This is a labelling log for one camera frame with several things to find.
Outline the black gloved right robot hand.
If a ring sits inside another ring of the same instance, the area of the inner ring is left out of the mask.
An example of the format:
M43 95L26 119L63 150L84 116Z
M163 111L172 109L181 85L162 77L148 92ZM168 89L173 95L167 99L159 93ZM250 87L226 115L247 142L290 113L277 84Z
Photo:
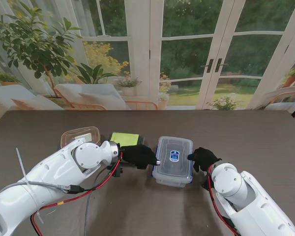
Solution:
M197 173L200 170L207 172L211 165L222 160L217 158L212 151L203 147L194 150L192 154L188 155L187 159L194 162L193 168Z

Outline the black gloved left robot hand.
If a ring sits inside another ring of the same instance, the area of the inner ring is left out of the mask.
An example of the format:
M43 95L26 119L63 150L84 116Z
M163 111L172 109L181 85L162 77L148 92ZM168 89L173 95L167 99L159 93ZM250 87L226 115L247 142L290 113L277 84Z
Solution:
M156 158L151 148L145 145L121 147L122 160L145 170L148 165L159 166L161 162Z

